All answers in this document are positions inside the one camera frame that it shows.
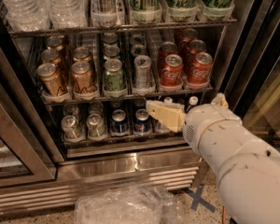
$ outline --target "refrigerator shelf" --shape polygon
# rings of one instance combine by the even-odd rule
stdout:
[[[151,30],[166,30],[166,29],[181,29],[181,28],[199,28],[199,27],[215,27],[226,26],[235,24],[237,20],[230,18],[226,21],[192,21],[192,22],[169,22],[169,23],[156,23],[156,24],[127,24],[119,27],[111,28],[98,28],[98,27],[86,27],[86,28],[66,28],[66,29],[48,29],[35,32],[14,32],[10,26],[8,26],[8,32],[12,38],[17,37],[36,37],[36,36],[52,36],[52,35],[86,35],[86,34],[100,34],[100,33],[126,33],[137,31],[151,31]]]

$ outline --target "dark blue can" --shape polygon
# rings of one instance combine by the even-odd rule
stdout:
[[[137,133],[147,133],[150,130],[150,118],[145,109],[139,109],[136,112],[133,130]]]
[[[113,133],[126,133],[129,131],[127,115],[122,109],[115,110],[112,113],[111,131]]]

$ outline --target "refrigerator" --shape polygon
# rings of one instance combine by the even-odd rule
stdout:
[[[153,119],[151,132],[134,132],[133,103],[139,98],[169,96],[184,104],[197,96],[203,105],[222,92],[244,126],[280,151],[280,0],[233,3],[234,10],[224,21],[172,22],[162,16],[155,23],[136,24],[123,6],[126,20],[115,27],[94,26],[89,9],[87,27],[15,32],[0,0],[0,216],[73,205],[81,196],[127,185],[164,185],[168,190],[198,187],[209,167],[182,133],[157,133]],[[155,87],[136,93],[129,35],[144,35],[155,63],[161,42],[173,41],[175,30],[184,28],[195,29],[214,58],[209,84],[199,90],[181,86],[164,91],[155,71]],[[127,88],[119,97],[110,97],[104,90],[101,40],[105,33],[119,36],[126,65]],[[46,40],[60,35],[68,38],[66,46],[71,51],[88,47],[93,54],[98,92],[90,100],[44,98],[36,68]],[[110,104],[114,101],[124,102],[129,128],[123,136],[111,135]],[[94,102],[104,105],[107,136],[103,140],[87,136],[85,119]],[[85,136],[76,142],[66,139],[61,129],[65,105],[78,105],[83,114]]]

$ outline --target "red can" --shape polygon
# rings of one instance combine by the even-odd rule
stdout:
[[[165,58],[168,55],[177,55],[178,49],[177,45],[174,42],[171,41],[165,41],[161,44],[159,48],[159,54],[158,54],[158,73],[159,77],[161,77],[161,70],[165,63]]]
[[[183,60],[178,55],[168,55],[161,71],[162,86],[177,86],[183,70]]]
[[[213,58],[206,52],[200,52],[195,55],[192,66],[189,68],[187,76],[190,84],[204,84],[207,82],[211,68],[213,66]]]
[[[183,30],[175,30],[175,43],[179,52],[183,52],[183,49],[187,47],[187,44],[192,40],[197,39],[198,32],[195,29],[187,28]]]
[[[184,72],[186,76],[189,75],[189,69],[192,66],[194,57],[199,52],[206,52],[206,44],[199,39],[191,41],[188,45],[186,56],[184,59]]]

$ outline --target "metal frame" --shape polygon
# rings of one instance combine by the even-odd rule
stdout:
[[[0,178],[0,187],[55,178],[56,168],[0,85],[0,138],[31,172]]]

